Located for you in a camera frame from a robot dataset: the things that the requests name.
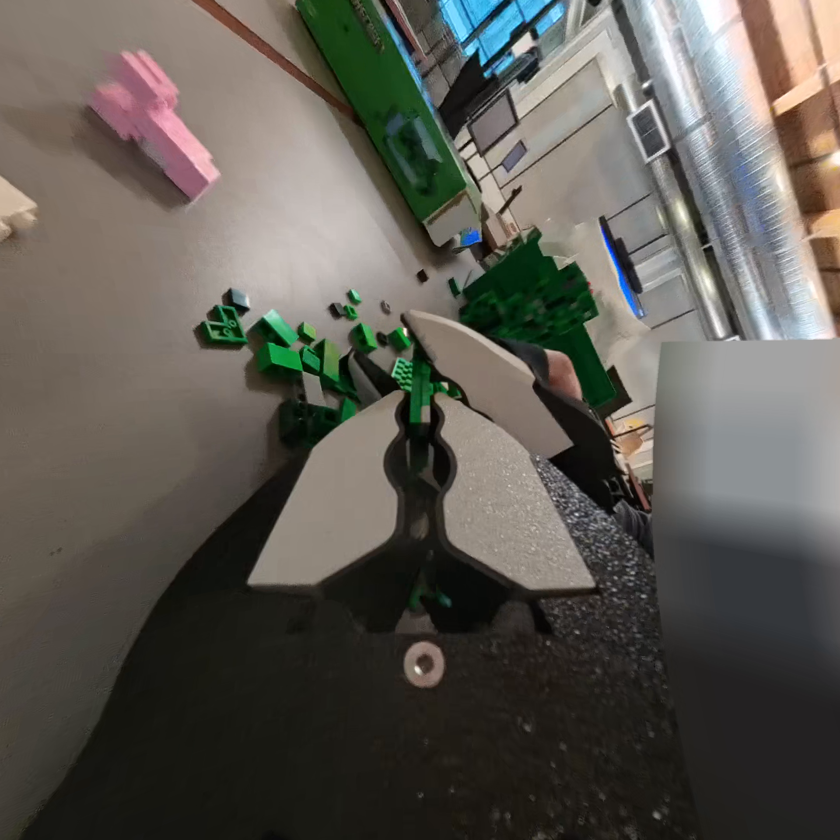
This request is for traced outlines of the person's right hand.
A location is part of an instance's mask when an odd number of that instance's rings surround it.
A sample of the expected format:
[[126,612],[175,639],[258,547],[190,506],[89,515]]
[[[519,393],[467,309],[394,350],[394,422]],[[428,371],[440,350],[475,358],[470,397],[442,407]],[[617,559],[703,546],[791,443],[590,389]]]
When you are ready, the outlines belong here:
[[571,358],[557,350],[543,350],[539,378],[552,393],[582,402],[583,391]]

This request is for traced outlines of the white toy brick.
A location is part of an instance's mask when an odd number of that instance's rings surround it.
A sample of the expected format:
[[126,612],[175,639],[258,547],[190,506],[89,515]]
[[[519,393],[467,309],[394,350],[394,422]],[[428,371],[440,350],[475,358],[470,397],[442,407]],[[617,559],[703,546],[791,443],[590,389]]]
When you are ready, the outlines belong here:
[[37,203],[1,176],[1,242],[38,222]]

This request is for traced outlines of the large window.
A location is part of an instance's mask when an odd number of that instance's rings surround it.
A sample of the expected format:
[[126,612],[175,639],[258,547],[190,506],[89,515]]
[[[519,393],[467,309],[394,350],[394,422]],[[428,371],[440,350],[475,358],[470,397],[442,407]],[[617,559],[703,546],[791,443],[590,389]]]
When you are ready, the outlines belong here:
[[478,55],[485,70],[500,70],[512,61],[512,46],[530,35],[537,41],[563,21],[563,1],[443,1],[438,7],[462,57]]

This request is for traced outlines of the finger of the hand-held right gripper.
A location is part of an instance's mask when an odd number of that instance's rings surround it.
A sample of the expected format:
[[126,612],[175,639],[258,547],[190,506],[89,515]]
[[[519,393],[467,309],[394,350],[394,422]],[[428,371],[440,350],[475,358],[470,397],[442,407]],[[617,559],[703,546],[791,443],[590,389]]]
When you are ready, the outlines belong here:
[[348,371],[361,405],[372,405],[396,391],[396,381],[368,355],[351,351]]
[[535,391],[531,369],[497,343],[438,315],[410,310],[408,331],[444,380],[457,384],[469,406],[491,419],[533,455],[551,458],[572,447]]

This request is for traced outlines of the large display screen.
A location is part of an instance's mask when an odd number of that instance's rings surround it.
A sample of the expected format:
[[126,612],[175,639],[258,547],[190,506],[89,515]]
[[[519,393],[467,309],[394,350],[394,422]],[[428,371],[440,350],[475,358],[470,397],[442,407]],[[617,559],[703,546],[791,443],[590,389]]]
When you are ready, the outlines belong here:
[[635,264],[629,255],[624,240],[613,234],[607,218],[603,215],[599,216],[597,222],[606,251],[616,270],[619,288],[632,314],[636,319],[641,320],[646,316],[646,311],[640,300],[644,288]]

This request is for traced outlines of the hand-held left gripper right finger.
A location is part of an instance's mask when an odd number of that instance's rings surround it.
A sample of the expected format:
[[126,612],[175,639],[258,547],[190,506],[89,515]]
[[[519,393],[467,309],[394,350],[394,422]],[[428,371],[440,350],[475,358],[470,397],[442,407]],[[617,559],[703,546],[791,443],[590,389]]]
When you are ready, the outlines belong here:
[[435,397],[444,536],[478,569],[525,595],[591,593],[595,581],[519,441],[449,396]]

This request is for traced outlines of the green checkered brick assembly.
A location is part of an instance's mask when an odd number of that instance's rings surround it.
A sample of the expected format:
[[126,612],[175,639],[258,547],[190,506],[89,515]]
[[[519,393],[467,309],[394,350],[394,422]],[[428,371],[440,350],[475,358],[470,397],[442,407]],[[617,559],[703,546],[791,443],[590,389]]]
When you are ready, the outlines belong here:
[[408,394],[406,434],[409,469],[417,476],[431,466],[434,455],[434,397],[444,394],[460,400],[464,397],[453,381],[444,381],[434,372],[430,360],[420,349],[412,359],[398,359],[392,378]]

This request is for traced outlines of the pile of green toy bricks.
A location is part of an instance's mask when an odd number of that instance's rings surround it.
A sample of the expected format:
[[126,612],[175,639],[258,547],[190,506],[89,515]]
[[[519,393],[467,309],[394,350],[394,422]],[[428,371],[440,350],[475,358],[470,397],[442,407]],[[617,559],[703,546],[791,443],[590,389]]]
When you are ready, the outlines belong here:
[[406,359],[413,347],[406,327],[376,331],[361,321],[361,296],[355,289],[346,302],[329,306],[331,317],[350,323],[350,347],[342,351],[336,342],[319,338],[315,326],[302,321],[293,327],[272,309],[246,327],[243,316],[250,310],[249,298],[230,288],[224,301],[213,306],[196,326],[202,346],[240,349],[257,338],[254,365],[257,373],[273,381],[289,383],[290,395],[279,408],[280,441],[289,449],[311,449],[333,429],[361,410],[350,373],[348,355],[360,351],[387,374],[398,359]]

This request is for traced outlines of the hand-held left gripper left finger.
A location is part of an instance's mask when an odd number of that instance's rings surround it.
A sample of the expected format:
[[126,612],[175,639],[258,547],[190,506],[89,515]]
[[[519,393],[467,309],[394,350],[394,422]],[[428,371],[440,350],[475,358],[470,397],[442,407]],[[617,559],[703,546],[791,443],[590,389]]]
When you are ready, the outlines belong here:
[[385,470],[401,434],[393,392],[337,426],[312,450],[247,583],[257,590],[313,590],[385,545],[399,496]]

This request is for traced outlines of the white paper bag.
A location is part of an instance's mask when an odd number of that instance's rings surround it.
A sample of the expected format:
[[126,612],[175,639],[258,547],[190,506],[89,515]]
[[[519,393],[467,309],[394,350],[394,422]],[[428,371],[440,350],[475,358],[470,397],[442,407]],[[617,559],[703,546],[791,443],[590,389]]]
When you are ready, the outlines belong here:
[[601,241],[600,228],[592,220],[567,224],[547,219],[538,230],[541,254],[558,261],[562,266],[581,258],[587,260],[593,257]]

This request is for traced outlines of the silver ceiling duct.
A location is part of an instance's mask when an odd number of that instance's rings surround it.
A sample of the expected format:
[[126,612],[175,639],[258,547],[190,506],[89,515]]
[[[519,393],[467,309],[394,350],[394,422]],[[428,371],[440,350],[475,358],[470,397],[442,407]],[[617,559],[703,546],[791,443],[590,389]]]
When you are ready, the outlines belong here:
[[739,2],[623,5],[744,337],[834,339]]

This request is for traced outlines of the green brick model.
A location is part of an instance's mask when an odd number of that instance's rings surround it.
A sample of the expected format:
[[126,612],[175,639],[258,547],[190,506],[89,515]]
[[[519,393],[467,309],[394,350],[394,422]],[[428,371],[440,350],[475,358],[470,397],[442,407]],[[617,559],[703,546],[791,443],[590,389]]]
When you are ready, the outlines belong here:
[[489,338],[532,343],[570,357],[583,397],[601,408],[616,389],[586,324],[598,315],[589,282],[575,262],[545,254],[535,227],[496,252],[462,292],[458,317]]

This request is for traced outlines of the black framed monitor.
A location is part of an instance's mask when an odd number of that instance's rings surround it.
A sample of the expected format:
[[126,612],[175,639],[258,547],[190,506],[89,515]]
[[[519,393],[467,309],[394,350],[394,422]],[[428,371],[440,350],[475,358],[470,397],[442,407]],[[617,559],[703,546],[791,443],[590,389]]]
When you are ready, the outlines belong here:
[[469,137],[481,156],[487,155],[518,125],[519,116],[509,88],[499,91],[466,122]]

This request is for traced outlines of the pink toy pig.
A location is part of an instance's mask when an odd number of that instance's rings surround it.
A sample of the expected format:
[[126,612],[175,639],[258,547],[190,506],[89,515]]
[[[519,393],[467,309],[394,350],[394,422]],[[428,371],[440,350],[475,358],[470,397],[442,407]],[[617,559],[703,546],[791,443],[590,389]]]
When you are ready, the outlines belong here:
[[209,150],[177,111],[179,90],[144,50],[114,56],[105,83],[89,99],[89,109],[121,141],[134,143],[190,201],[202,197],[220,178]]

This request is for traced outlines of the white air vent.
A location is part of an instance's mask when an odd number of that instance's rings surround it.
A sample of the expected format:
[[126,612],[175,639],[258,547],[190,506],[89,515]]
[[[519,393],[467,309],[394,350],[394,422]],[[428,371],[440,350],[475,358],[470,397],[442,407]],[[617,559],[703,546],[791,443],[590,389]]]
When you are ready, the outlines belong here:
[[672,142],[655,100],[647,100],[626,117],[639,153],[646,165],[672,149]]

